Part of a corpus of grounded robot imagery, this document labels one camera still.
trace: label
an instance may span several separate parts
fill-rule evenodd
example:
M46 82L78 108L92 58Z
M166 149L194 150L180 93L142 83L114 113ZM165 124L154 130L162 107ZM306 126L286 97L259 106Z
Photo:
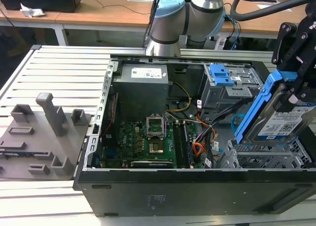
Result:
M239 76L231 76L231 80L239 80L239 81L241 81Z
M218 143L217 141L214 141L213 150L215 150L215 151L218 151L218 150L219 150L218 144L219 144L219 143Z
M200 100L200 99L197 100L197 108L198 109L202 108L202 100Z
M209 168L212 168L212 162L208 158L205 159L205 165Z
M156 210L163 208L166 203L166 195L150 195L147 198L147 208L151 210Z
M266 136L272 140L276 136L288 136L301 123L302 115L314 109L313 107L294 107L289 113L275 112L261 129L258 136Z
M152 78L152 79L161 79L161 69L160 68L138 68L135 67L132 69L132 78Z
M267 4L267 5L258 4L257 6L258 6L260 9L263 9L263 8L267 8L267 7L272 6L272 5L273 5L273 4ZM291 10L291 9L287 9L287 10L283 10L283 11L291 12L292 10Z

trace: sticker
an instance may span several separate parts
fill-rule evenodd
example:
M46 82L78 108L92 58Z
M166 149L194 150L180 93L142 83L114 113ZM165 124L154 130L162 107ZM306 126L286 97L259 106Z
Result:
M257 6L260 8L260 9L264 9L264 8L267 8L267 7L270 7L274 4L267 4L267 5L261 5L261 4L258 4ZM291 9L287 9L287 10L283 10L283 11L288 11L288 12L291 12L292 10Z
M200 100L200 99L197 100L197 108L198 109L202 108L202 100Z
M275 136L288 136L301 123L302 115L314 109L313 107L294 107L288 113L275 112L261 129L258 136L274 139Z
M132 78L153 78L161 79L161 69L160 68L138 68L132 69Z
M239 76L231 76L231 80L239 80L239 81L241 81Z
M212 168L212 162L209 161L208 158L205 159L205 164L206 164L207 167Z
M218 148L218 142L217 142L217 141L214 141L213 150L215 150L215 151L218 151L218 150L219 150L219 148Z

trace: hard drive label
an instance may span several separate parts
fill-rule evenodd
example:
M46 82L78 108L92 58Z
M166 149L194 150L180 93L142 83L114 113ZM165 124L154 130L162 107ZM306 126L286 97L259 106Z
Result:
M303 120L302 115L311 111L314 107L299 106L288 113L274 112L258 136L266 136L265 139L275 139L276 136L290 135Z

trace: ram slot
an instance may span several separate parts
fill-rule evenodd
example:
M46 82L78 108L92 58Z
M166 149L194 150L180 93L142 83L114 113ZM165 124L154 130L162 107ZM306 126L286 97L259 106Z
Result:
M178 168L189 168L188 152L186 146L185 129L183 124L173 124L173 139L176 150Z

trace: blue drive bracket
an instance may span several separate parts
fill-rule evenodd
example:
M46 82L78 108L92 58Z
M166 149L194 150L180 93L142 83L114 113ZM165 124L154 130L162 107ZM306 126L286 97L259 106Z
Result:
M229 77L229 71L222 64L209 65L209 72L214 79L215 85L234 86L234 82Z
M283 77L279 71L275 71L273 73L270 73L262 90L260 91L259 95L251 105L249 111L247 112L246 116L243 118L241 124L237 128L235 132L237 143L240 144L240 142L243 140L244 133L246 131L246 128L249 126L261 106L264 105L265 102L268 102L271 97L271 89L274 86L274 83L276 83L279 80L282 80Z

